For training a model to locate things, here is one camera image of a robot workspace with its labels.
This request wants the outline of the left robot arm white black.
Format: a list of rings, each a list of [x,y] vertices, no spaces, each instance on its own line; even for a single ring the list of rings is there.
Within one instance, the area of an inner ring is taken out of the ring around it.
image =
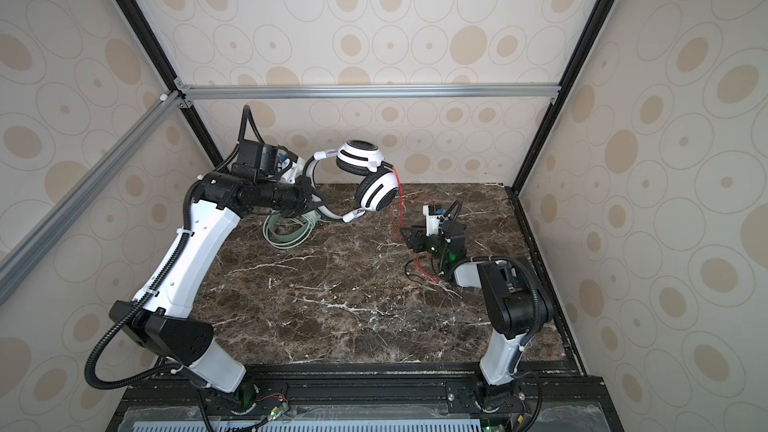
[[[132,301],[113,305],[114,324],[86,360],[86,383],[113,390],[155,373],[186,369],[210,388],[238,392],[246,368],[216,343],[212,325],[191,319],[194,300],[221,245],[242,218],[257,207],[302,214],[309,211],[313,192],[313,182],[306,176],[286,183],[210,172],[196,181],[183,200],[183,225],[161,264]],[[120,331],[167,358],[167,363],[121,380],[99,378],[97,363]]]

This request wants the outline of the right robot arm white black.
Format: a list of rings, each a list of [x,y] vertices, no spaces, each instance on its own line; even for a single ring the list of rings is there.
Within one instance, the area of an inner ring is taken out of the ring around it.
[[[402,227],[400,235],[412,252],[445,259],[443,278],[482,291],[493,332],[480,369],[491,386],[511,383],[527,346],[554,316],[531,263],[520,256],[468,257],[463,238],[448,239],[441,231],[429,235],[425,226]]]

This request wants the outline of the mint green headphones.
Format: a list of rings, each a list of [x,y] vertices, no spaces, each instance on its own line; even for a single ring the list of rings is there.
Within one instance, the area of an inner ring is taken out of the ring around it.
[[[316,211],[297,217],[284,217],[271,213],[264,221],[262,233],[269,245],[279,250],[290,250],[302,245],[313,233],[320,220]]]

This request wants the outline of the white black headphones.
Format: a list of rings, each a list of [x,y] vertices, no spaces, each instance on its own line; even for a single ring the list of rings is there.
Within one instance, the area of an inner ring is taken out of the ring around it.
[[[330,159],[342,171],[362,178],[353,199],[356,208],[344,215],[333,213],[315,188],[315,168],[321,161]],[[304,165],[303,176],[310,181],[312,206],[330,221],[349,223],[366,212],[387,208],[401,195],[401,185],[394,166],[384,160],[378,146],[363,140],[349,140],[338,149],[314,153]]]

